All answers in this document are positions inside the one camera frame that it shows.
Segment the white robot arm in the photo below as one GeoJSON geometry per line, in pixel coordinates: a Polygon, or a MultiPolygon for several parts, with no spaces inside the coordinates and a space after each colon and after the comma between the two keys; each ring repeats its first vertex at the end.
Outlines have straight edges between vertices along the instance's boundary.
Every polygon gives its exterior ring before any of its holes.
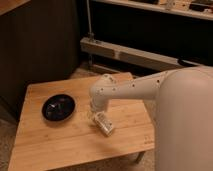
{"type": "Polygon", "coordinates": [[[213,171],[213,67],[167,70],[124,82],[110,74],[90,88],[90,111],[111,99],[156,101],[155,171],[213,171]]]}

